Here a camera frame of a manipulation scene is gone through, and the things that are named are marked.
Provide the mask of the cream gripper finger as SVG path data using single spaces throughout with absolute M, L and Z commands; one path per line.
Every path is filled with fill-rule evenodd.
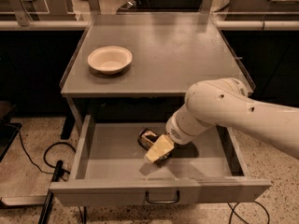
M 160 161 L 174 149 L 174 142 L 168 135 L 162 134 L 147 151 L 144 159 L 147 163 Z

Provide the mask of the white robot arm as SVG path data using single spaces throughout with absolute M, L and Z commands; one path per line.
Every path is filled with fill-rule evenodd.
M 184 105 L 168 120 L 166 133 L 149 148 L 145 160 L 155 163 L 176 144 L 186 145 L 214 126 L 239 130 L 299 159 L 299 109 L 252 100 L 240 80 L 222 78 L 187 89 Z

